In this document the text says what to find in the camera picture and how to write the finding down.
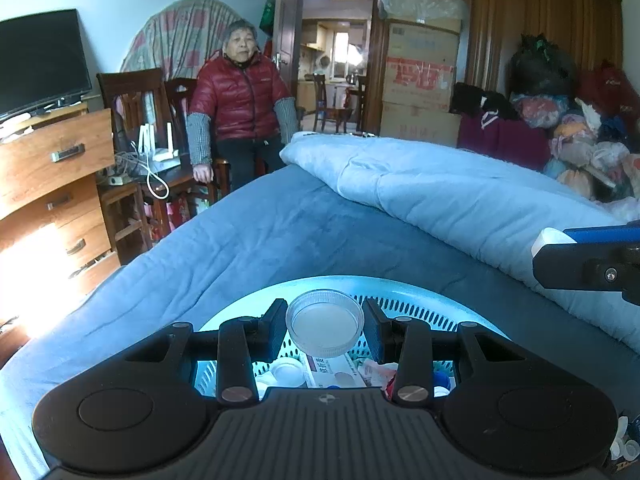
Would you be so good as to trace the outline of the wooden drawer dresser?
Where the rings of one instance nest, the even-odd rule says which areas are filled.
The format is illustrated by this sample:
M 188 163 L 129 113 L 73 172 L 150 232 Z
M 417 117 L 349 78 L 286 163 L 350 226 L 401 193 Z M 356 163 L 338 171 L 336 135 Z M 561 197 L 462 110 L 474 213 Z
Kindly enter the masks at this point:
M 1 319 L 50 332 L 120 266 L 96 175 L 112 166 L 109 110 L 1 144 Z

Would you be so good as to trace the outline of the dark wooden chair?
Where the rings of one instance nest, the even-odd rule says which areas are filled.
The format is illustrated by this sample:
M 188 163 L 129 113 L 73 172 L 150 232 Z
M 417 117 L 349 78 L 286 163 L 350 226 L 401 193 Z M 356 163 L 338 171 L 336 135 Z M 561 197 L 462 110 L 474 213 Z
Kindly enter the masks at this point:
M 138 194 L 151 201 L 152 214 L 141 219 L 170 233 L 167 204 L 180 193 L 196 190 L 186 135 L 176 123 L 159 68 L 99 73 L 98 84 L 106 108 L 112 111 L 114 147 L 125 155 L 139 182 Z

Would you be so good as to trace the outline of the black flat television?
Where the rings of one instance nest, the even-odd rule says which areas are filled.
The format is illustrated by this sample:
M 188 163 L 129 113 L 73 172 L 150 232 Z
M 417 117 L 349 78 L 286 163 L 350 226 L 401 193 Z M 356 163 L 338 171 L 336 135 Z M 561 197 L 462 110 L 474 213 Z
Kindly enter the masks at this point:
M 0 41 L 2 118 L 75 102 L 91 90 L 75 9 L 5 20 Z

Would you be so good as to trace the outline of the blue medicine box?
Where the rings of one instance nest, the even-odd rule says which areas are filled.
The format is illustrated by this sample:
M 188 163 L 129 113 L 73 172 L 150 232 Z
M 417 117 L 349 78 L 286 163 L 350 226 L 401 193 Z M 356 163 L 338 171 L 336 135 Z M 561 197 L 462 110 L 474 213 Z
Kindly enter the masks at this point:
M 570 244 L 636 244 L 640 240 L 638 224 L 626 226 L 596 226 L 595 228 L 566 229 L 560 231 L 544 228 L 534 241 L 532 256 L 544 246 Z

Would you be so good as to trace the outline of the seated person red jacket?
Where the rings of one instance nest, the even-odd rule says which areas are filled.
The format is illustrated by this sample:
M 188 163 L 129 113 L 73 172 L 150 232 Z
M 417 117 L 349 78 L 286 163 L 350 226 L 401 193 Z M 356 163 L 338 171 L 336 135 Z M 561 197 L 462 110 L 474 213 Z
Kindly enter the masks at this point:
M 284 166 L 283 141 L 297 131 L 295 99 L 271 58 L 260 52 L 255 27 L 231 23 L 222 47 L 198 73 L 186 115 L 195 181 L 214 180 L 214 160 L 230 165 L 233 191 L 256 178 L 255 160 Z

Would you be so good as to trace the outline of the translucent white jar lid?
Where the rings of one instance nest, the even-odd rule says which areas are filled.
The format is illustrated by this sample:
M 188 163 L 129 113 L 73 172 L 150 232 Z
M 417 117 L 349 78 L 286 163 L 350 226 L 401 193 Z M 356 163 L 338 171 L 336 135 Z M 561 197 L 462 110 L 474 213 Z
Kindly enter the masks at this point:
M 332 289 L 315 289 L 295 298 L 285 323 L 293 344 L 307 356 L 336 358 L 357 343 L 364 326 L 362 307 Z

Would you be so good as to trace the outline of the blue bed sheet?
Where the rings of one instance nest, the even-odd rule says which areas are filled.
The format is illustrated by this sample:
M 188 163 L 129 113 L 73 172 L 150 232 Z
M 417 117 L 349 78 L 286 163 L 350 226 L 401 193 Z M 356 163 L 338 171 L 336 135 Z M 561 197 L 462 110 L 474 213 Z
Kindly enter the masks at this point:
M 639 357 L 501 271 L 334 193 L 295 166 L 234 192 L 116 271 L 1 371 L 1 437 L 23 479 L 48 465 L 32 412 L 52 388 L 175 321 L 201 327 L 251 292 L 317 275 L 389 278 L 483 315 L 518 344 L 639 408 Z

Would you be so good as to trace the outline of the turquoise plastic basket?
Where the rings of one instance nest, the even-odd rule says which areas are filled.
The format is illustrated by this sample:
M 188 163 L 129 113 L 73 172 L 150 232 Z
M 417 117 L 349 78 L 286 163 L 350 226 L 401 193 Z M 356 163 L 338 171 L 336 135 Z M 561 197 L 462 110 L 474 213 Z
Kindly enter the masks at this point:
M 432 330 L 454 332 L 461 322 L 497 327 L 436 292 L 364 276 L 319 276 L 272 285 L 226 307 L 203 328 L 216 330 L 232 318 L 259 318 L 283 299 L 286 333 L 277 359 L 252 359 L 258 392 L 269 387 L 356 388 L 364 385 L 356 359 L 372 356 L 364 338 L 362 303 L 374 300 L 388 318 L 418 318 Z

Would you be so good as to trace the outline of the stacked cardboard boxes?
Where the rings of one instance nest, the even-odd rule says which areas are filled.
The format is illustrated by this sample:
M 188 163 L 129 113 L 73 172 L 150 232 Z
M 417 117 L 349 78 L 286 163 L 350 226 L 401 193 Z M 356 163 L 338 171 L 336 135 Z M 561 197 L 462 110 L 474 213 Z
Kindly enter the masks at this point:
M 450 104 L 465 12 L 462 0 L 378 0 L 388 25 L 381 136 L 457 145 Z

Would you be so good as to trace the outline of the pile of clothes bags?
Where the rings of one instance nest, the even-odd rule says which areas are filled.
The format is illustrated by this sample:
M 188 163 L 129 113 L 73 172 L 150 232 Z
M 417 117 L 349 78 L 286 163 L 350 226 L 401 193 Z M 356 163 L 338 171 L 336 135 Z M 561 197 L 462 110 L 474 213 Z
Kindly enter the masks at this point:
M 545 36 L 524 35 L 507 96 L 456 84 L 459 148 L 537 170 L 623 222 L 639 219 L 639 95 L 604 61 L 580 72 Z

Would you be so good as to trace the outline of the light blue duvet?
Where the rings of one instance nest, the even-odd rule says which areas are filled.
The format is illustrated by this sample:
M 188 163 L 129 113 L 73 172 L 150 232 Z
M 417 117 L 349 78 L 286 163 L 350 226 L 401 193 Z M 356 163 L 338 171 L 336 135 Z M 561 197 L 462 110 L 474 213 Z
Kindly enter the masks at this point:
M 282 160 L 352 202 L 378 208 L 522 282 L 639 348 L 639 310 L 614 292 L 545 290 L 532 248 L 545 228 L 615 226 L 605 209 L 544 174 L 426 142 L 299 133 Z

